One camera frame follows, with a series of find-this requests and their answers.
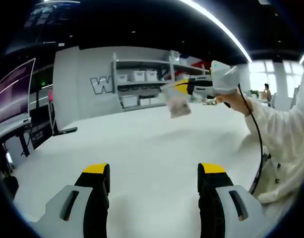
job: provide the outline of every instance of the shelf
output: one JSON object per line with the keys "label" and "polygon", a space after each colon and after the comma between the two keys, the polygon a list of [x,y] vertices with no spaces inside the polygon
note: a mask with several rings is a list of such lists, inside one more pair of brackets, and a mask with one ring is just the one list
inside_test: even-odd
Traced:
{"label": "shelf", "polygon": [[180,65],[180,64],[174,64],[175,70],[181,70],[191,75],[202,75],[203,71],[201,68],[193,67],[193,66],[187,66],[187,65]]}
{"label": "shelf", "polygon": [[150,104],[146,106],[133,106],[133,107],[128,107],[128,108],[123,108],[124,112],[130,112],[130,111],[135,111],[135,110],[140,110],[140,109],[145,109],[145,108],[156,108],[156,107],[163,107],[165,106],[165,103],[158,103],[158,104]]}
{"label": "shelf", "polygon": [[167,81],[146,81],[146,82],[128,82],[128,83],[121,83],[118,84],[118,87],[120,86],[130,86],[130,85],[153,85],[153,84],[168,84],[168,83],[173,83],[174,81],[172,80],[167,80]]}
{"label": "shelf", "polygon": [[167,61],[161,60],[147,60],[147,59],[127,59],[127,60],[117,60],[116,66],[118,69],[125,68],[158,68],[162,66],[170,66]]}

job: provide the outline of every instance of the ceiling light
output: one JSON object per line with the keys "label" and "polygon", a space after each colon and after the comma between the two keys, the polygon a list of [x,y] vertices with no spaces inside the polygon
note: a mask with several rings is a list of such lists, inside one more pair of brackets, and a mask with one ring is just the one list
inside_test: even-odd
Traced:
{"label": "ceiling light", "polygon": [[193,2],[192,0],[179,0],[182,1],[184,3],[186,3],[187,5],[189,5],[190,7],[194,8],[195,10],[199,11],[200,13],[202,13],[204,16],[206,16],[207,18],[209,18],[209,20],[211,20],[213,23],[215,23],[217,26],[220,27],[221,30],[223,30],[230,38],[231,40],[237,45],[237,47],[241,50],[241,52],[244,54],[244,56],[246,57],[247,61],[249,63],[252,62],[251,57],[249,56],[249,54],[246,52],[245,48],[243,47],[243,45],[240,43],[240,41],[234,36],[234,34],[221,22],[219,21],[214,15],[212,15],[210,12],[208,12],[206,9],[204,9],[203,7],[201,7],[199,4]]}
{"label": "ceiling light", "polygon": [[302,64],[303,62],[304,62],[304,55],[302,56],[302,58],[301,58],[299,64]]}

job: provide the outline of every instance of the white tabletop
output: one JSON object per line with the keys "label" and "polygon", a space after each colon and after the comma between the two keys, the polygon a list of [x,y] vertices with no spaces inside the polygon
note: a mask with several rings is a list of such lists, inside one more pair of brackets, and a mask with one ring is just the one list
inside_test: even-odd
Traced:
{"label": "white tabletop", "polygon": [[198,163],[223,166],[249,190],[260,150],[244,117],[224,104],[191,110],[177,119],[160,107],[72,123],[77,132],[50,138],[16,170],[15,204],[36,221],[88,165],[109,163],[109,238],[200,237]]}

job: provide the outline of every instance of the metal shelving unit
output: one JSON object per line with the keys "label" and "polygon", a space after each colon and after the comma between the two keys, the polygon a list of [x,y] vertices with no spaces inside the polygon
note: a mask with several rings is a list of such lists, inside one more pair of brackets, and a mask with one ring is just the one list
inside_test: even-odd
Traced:
{"label": "metal shelving unit", "polygon": [[[205,70],[204,67],[197,68],[193,66],[187,65],[180,65],[174,64],[171,60],[163,61],[163,60],[148,60],[148,59],[117,59],[117,55],[114,53],[113,62],[112,62],[112,78],[113,78],[113,85],[114,85],[114,93],[118,94],[119,87],[131,86],[131,85],[162,85],[167,83],[175,82],[175,70],[183,71],[185,73],[191,75],[205,75],[208,70]],[[171,80],[168,81],[145,81],[145,82],[128,82],[119,84],[117,81],[117,70],[122,69],[155,69],[157,70],[158,78],[161,79],[163,77],[163,71],[170,73]],[[135,106],[124,108],[125,112],[143,109],[143,108],[152,108],[152,107],[160,107],[164,106],[165,104],[151,104],[148,106]]]}

